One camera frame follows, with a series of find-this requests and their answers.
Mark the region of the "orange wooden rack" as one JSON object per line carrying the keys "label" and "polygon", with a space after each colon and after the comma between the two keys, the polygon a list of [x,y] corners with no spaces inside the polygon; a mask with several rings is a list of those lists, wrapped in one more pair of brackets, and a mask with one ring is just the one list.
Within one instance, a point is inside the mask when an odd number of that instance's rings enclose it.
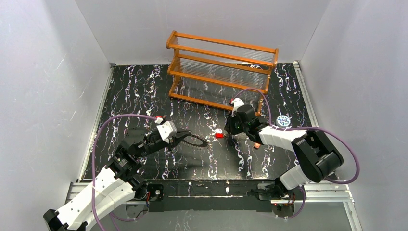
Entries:
{"label": "orange wooden rack", "polygon": [[166,42],[173,49],[167,73],[174,77],[169,96],[231,110],[234,92],[246,89],[247,101],[261,113],[279,49],[172,31]]}

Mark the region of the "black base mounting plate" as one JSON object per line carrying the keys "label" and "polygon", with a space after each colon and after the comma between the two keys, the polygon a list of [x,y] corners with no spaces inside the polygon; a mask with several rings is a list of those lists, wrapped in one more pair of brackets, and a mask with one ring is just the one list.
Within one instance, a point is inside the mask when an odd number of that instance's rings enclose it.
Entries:
{"label": "black base mounting plate", "polygon": [[255,210],[285,217],[303,198],[273,180],[149,180],[129,204],[150,212]]}

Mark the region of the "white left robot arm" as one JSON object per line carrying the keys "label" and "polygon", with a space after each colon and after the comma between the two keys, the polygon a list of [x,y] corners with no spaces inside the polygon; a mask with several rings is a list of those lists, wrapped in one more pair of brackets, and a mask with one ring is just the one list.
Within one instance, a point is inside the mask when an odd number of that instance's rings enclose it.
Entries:
{"label": "white left robot arm", "polygon": [[164,148],[180,144],[191,131],[180,130],[169,142],[161,139],[157,130],[148,133],[130,129],[95,179],[78,195],[57,210],[49,209],[43,215],[50,231],[89,231],[99,218],[130,200],[162,200],[163,187],[150,186],[138,170],[140,159]]}

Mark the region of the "metal oval keyring holder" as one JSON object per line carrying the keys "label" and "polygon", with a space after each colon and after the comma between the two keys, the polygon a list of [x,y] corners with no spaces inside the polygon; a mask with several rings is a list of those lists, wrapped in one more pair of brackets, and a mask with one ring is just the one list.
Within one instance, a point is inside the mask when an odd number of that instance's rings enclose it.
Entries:
{"label": "metal oval keyring holder", "polygon": [[197,149],[205,149],[210,146],[206,138],[200,137],[195,134],[188,135],[181,141],[181,143]]}

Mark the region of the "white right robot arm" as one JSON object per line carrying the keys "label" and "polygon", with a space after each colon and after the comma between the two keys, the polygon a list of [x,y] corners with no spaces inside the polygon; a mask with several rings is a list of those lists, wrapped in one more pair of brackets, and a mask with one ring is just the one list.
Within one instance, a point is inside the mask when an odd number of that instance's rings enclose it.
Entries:
{"label": "white right robot arm", "polygon": [[299,164],[274,179],[273,191],[280,194],[306,183],[319,183],[344,162],[323,131],[275,128],[256,116],[252,106],[242,102],[233,103],[224,129],[229,135],[245,133],[260,145],[273,145],[294,152]]}

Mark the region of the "blue lidded jar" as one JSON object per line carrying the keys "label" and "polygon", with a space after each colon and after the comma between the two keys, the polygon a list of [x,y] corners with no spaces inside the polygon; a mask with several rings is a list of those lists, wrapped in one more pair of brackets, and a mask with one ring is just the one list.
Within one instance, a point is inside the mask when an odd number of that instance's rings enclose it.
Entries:
{"label": "blue lidded jar", "polygon": [[291,119],[286,115],[279,115],[275,120],[275,125],[280,128],[290,127]]}

